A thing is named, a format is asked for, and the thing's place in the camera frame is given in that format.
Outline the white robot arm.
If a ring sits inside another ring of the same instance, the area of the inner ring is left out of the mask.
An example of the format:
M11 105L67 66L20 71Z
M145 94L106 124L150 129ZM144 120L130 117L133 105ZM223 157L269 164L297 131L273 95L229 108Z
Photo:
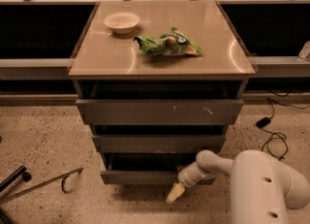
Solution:
M187 188L217 174L230 178L232 224L289 224L288 211L310 203L310 182L299 171L258 150L234 159L203 150L182 169L167 197L169 204Z

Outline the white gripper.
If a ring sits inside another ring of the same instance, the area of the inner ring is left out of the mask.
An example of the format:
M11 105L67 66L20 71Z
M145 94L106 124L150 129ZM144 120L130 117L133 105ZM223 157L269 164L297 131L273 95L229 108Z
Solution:
M183 168L177 176L179 183L175 183L172 186L171 191L166 198L166 202L168 204L173 203L185 192L185 187L193 187L208 175L209 172L204 170L197 162L193 162Z

